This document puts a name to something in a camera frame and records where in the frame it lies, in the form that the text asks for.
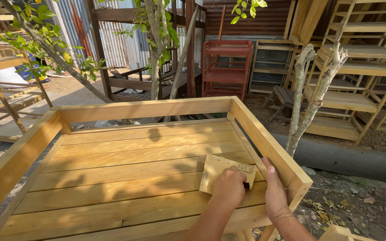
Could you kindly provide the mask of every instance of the sandpaper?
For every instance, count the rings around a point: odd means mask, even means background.
[[[247,181],[244,182],[244,186],[249,189],[253,188],[254,178],[256,177],[255,166],[208,154],[205,160],[199,191],[212,194],[215,179],[223,172],[224,169],[230,168],[231,166],[237,166],[238,171],[247,176]]]

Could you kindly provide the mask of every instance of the wooden tray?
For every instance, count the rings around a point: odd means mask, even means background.
[[[70,122],[228,112],[228,118],[72,131]],[[0,240],[180,239],[206,207],[208,153],[258,167],[225,233],[271,225],[266,167],[240,123],[275,165],[295,210],[312,180],[237,97],[53,107],[0,157],[0,203],[56,134],[62,135],[0,218]],[[269,238],[277,231],[268,227]]]

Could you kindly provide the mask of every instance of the wooden plank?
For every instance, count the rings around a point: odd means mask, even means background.
[[[240,207],[265,202],[265,182],[245,192]],[[211,195],[194,191],[11,216],[0,231],[3,240],[36,240],[134,226],[199,215]]]
[[[308,9],[308,15],[304,21],[302,30],[300,30],[299,40],[304,43],[309,43],[315,28],[317,27],[319,18],[323,13],[328,0],[313,0],[310,8]]]
[[[231,98],[207,97],[181,100],[153,100],[129,103],[62,106],[67,122],[102,121],[125,118],[155,117],[181,114],[228,112]]]
[[[164,137],[158,136],[152,138],[141,138],[132,140],[64,145],[58,149],[55,158],[66,156],[83,156],[116,151],[131,151],[166,146],[199,144],[215,141],[231,141],[237,139],[238,136],[233,130],[227,130],[209,133],[194,133],[185,135],[171,135]]]
[[[224,233],[236,232],[239,229],[247,229],[248,226],[254,225],[266,226],[270,224],[269,218],[266,216],[266,205],[257,205],[248,208],[236,209],[230,216],[229,222],[226,225]],[[199,216],[191,216],[178,218],[174,220],[153,222],[149,224],[130,226],[120,229],[112,229],[96,233],[88,233],[65,238],[54,239],[55,241],[94,241],[96,239],[108,241],[125,241],[135,238],[145,238],[149,240],[154,235],[166,234],[170,232],[188,230],[192,227]]]
[[[249,138],[255,143],[256,147],[263,156],[267,156],[275,166],[282,183],[285,187],[291,182],[294,173],[301,173],[303,170],[287,154],[281,145],[272,137],[257,118],[239,100],[232,96],[231,113],[236,117],[240,125],[244,128]],[[266,173],[263,163],[256,163],[261,173]]]
[[[140,178],[153,178],[187,172],[203,171],[205,157],[189,157],[158,162],[143,162],[131,165],[88,168],[65,172],[41,173],[30,191],[41,191],[65,187],[76,187],[99,183],[129,181]]]
[[[67,135],[61,135],[56,143],[53,145],[51,150],[47,153],[46,157],[40,162],[38,167],[34,170],[31,176],[28,178],[28,181],[24,184],[20,192],[16,194],[16,196],[10,201],[8,207],[4,210],[3,214],[0,216],[0,230],[4,226],[5,222],[7,222],[10,215],[13,214],[15,209],[18,207],[20,202],[23,200],[25,195],[28,193],[28,190],[38,178],[40,172],[46,167],[47,163],[52,158],[53,154],[56,152],[57,148],[61,145],[62,141],[67,137]]]
[[[108,83],[111,87],[151,91],[151,81],[109,78]]]
[[[48,111],[0,157],[0,203],[62,128],[60,118],[57,110]]]
[[[244,150],[245,149],[239,140],[233,140],[83,156],[69,156],[52,159],[43,172],[61,172],[84,168],[114,166],[120,165],[121,163],[132,164],[139,162],[153,162],[194,156],[206,156],[207,154],[218,155],[220,153]]]
[[[247,151],[218,154],[218,156],[250,165],[254,164],[254,161]],[[199,190],[205,159],[206,156],[200,156],[197,158],[184,158],[183,160],[176,161],[179,163],[186,163],[187,165],[189,165],[189,162],[194,165],[193,162],[197,161],[197,167],[196,169],[193,166],[189,167],[193,172],[186,172],[187,167],[182,167],[184,170],[181,170],[180,168],[178,168],[178,170],[172,170],[171,172],[176,174],[172,174],[170,177],[162,175],[148,178],[149,175],[145,175],[141,176],[141,179],[135,180],[54,189],[51,192],[29,192],[14,214],[72,208]],[[167,163],[170,162],[151,162],[150,167],[157,164],[165,165]],[[123,169],[123,172],[133,169],[134,166],[139,167],[142,165],[129,166],[130,165],[127,165],[127,169]],[[256,181],[262,180],[264,180],[263,176],[258,175]]]
[[[128,139],[153,138],[168,135],[185,135],[193,133],[205,133],[213,131],[232,130],[229,122],[187,124],[178,126],[162,126],[142,129],[122,129],[110,132],[84,133],[70,135],[63,145],[74,145],[103,141],[118,141]]]

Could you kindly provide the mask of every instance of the dark wooden bench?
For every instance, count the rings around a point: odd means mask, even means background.
[[[278,99],[281,102],[281,106],[277,106],[273,100],[273,96],[275,96],[275,94],[278,96]],[[270,118],[269,122],[271,122],[273,119],[282,120],[288,123],[291,122],[291,118],[287,118],[286,116],[291,116],[290,113],[292,112],[294,104],[294,92],[275,85],[273,87],[272,93],[263,103],[262,108],[266,107],[269,102],[273,102],[273,105],[269,106],[269,108],[277,110],[276,113]],[[306,108],[306,103],[303,103],[301,107]]]

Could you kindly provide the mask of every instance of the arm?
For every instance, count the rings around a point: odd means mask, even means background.
[[[225,169],[214,183],[214,194],[196,224],[186,233],[183,241],[219,241],[232,212],[244,198],[245,174],[236,166]]]
[[[286,241],[317,241],[288,208],[287,195],[275,167],[266,157],[263,162],[268,169],[266,212],[276,230]]]

